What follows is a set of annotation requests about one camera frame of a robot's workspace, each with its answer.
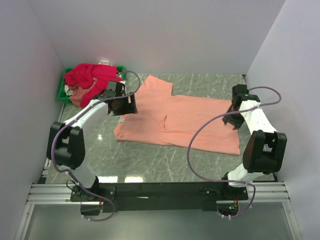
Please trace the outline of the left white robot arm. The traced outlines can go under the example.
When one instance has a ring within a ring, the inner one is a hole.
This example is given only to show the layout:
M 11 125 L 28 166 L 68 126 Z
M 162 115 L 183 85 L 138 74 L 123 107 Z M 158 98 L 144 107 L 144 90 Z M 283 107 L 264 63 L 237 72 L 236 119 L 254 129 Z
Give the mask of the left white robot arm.
M 71 176 L 73 181 L 83 186 L 82 195 L 88 201 L 99 197 L 100 188 L 95 185 L 97 177 L 84 163 L 85 133 L 108 114 L 122 116 L 137 112 L 135 95 L 126 93 L 125 82 L 110 81 L 107 88 L 96 94 L 79 113 L 50 126 L 47 158 L 57 172 Z

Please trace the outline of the salmon pink t shirt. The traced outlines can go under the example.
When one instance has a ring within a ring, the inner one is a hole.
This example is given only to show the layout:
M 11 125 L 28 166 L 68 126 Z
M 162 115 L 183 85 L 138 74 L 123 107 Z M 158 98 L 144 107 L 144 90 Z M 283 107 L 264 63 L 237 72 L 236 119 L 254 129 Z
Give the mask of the salmon pink t shirt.
M 195 132 L 211 118 L 225 113 L 231 101 L 173 95 L 174 85 L 149 75 L 135 93 L 138 113 L 120 117 L 113 130 L 118 141 L 173 145 L 239 155 L 238 131 L 221 119 L 207 125 L 195 138 Z

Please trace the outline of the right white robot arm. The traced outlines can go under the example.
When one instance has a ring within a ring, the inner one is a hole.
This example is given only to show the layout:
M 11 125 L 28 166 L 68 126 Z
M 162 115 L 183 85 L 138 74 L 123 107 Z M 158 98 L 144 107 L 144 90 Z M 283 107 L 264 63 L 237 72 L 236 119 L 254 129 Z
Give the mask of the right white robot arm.
M 223 177 L 228 180 L 219 187 L 222 198 L 230 200 L 237 194 L 237 188 L 246 186 L 258 177 L 278 172 L 283 163 L 287 136 L 278 132 L 265 115 L 259 97 L 249 93 L 245 84 L 232 87 L 231 106 L 228 115 L 222 118 L 238 130 L 246 123 L 250 138 L 243 151 L 242 163 Z

